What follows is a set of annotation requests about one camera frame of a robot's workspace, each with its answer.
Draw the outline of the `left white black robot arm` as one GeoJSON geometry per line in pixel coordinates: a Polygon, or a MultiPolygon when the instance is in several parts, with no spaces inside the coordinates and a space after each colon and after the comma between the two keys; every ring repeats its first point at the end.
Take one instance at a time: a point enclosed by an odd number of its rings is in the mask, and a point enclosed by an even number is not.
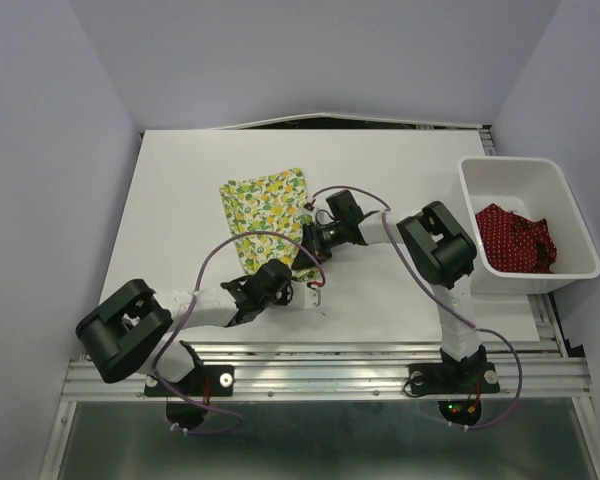
{"type": "Polygon", "coordinates": [[[184,319],[190,306],[193,327],[231,328],[253,321],[271,306],[286,306],[293,298],[292,272],[279,260],[270,260],[255,274],[195,293],[161,294],[142,279],[126,282],[83,318],[75,334],[108,384],[134,373],[149,375],[158,361],[161,373],[179,393],[195,392],[202,382],[200,362],[191,349],[168,345],[165,335],[184,319]]]}

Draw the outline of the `lemon print skirt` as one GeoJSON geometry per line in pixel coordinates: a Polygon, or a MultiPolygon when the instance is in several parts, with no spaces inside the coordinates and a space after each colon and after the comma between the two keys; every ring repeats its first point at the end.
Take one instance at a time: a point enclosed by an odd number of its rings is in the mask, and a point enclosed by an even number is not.
{"type": "Polygon", "coordinates": [[[230,234],[253,231],[234,242],[245,273],[253,274],[271,259],[291,266],[301,250],[303,226],[311,221],[302,169],[247,180],[229,180],[219,187],[230,234]]]}

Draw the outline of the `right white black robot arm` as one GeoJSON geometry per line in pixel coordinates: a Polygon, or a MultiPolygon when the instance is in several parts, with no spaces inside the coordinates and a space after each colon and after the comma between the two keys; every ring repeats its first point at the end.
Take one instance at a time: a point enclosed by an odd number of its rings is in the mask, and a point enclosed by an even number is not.
{"type": "Polygon", "coordinates": [[[389,205],[382,211],[363,211],[353,196],[358,188],[332,190],[326,198],[331,221],[314,218],[302,227],[303,249],[292,268],[307,269],[314,260],[324,263],[332,258],[334,248],[344,244],[391,245],[414,281],[437,304],[441,325],[441,361],[409,365],[405,394],[419,398],[481,387],[486,350],[477,325],[469,319],[471,302],[463,285],[477,256],[471,237],[440,201],[393,219],[389,205]]]}

